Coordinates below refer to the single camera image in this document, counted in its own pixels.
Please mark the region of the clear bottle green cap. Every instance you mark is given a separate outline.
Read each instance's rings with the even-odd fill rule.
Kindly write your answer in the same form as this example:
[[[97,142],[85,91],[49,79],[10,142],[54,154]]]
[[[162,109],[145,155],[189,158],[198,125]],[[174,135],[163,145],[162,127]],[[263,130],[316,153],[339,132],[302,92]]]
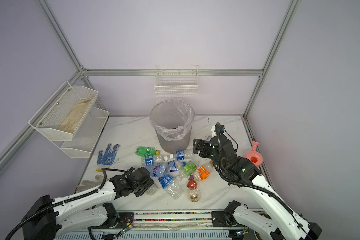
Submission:
[[[158,191],[158,189],[159,189],[158,186],[155,183],[153,183],[150,187],[147,188],[145,193],[148,196],[152,196]]]

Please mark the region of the blue tinted bottle blue cap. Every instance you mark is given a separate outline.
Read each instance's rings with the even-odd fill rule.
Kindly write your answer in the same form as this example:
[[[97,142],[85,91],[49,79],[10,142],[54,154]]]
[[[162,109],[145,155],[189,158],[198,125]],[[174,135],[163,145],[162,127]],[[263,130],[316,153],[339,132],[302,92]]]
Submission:
[[[161,163],[155,166],[145,166],[145,168],[154,178],[161,178],[169,173],[169,165],[167,163]]]

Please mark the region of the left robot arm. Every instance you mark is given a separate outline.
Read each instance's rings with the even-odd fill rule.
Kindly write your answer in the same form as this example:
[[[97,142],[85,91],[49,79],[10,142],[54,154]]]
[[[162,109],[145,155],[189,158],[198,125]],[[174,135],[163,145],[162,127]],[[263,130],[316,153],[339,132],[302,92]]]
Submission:
[[[134,194],[142,196],[153,184],[149,171],[143,167],[117,169],[108,179],[110,168],[103,168],[99,186],[81,193],[51,199],[40,197],[6,236],[10,240],[22,230],[25,240],[53,240],[66,233],[87,227],[112,228],[117,224],[118,212],[112,201]]]

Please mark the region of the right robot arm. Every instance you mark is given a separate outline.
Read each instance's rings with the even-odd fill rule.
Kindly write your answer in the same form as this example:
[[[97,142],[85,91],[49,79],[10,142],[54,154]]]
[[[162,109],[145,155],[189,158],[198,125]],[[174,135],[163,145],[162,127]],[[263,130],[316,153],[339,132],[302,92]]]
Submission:
[[[317,223],[310,223],[296,213],[276,193],[261,170],[250,160],[237,155],[232,142],[225,136],[225,127],[214,126],[210,141],[193,140],[193,152],[210,159],[219,176],[228,185],[237,186],[251,195],[266,212],[262,216],[238,201],[231,201],[223,211],[213,214],[224,227],[245,226],[263,240],[317,240],[322,233]]]

